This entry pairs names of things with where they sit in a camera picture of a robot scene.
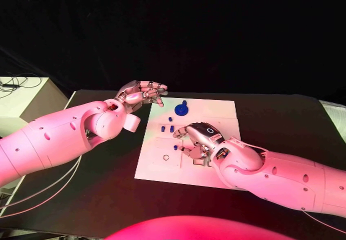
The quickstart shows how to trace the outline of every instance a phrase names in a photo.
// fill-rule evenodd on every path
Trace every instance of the white board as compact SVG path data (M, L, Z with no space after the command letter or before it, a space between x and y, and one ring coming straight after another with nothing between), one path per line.
M175 150L175 145L192 149L194 143L189 137L174 138L171 127L178 130L192 123L205 122L215 126L226 139L231 137L241 139L236 102L171 97L162 100L165 107L152 105L135 178L230 189L208 165L208 160L194 161L181 150ZM175 107L184 100L188 102L189 113L178 116Z

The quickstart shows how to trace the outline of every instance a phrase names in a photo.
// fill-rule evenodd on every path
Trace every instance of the blue game piece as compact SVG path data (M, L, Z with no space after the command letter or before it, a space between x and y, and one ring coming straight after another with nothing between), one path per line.
M188 103L187 103L187 100L184 100L182 104L176 105L175 107L175 114L178 116L185 116L188 112L189 112Z

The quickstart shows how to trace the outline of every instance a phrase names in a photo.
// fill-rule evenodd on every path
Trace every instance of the robotic arm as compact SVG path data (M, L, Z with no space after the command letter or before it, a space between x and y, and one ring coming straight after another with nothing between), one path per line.
M122 129L135 132L140 118L132 114L146 103L164 107L168 86L132 81L114 99L94 101L34 120L0 139L0 186L27 174L55 167L116 138Z
M295 210L346 218L346 171L269 151L234 137L226 140L218 129L204 122L192 123L174 133L179 139L185 135L195 148L179 149L194 159L210 155L210 164L228 187L244 189Z

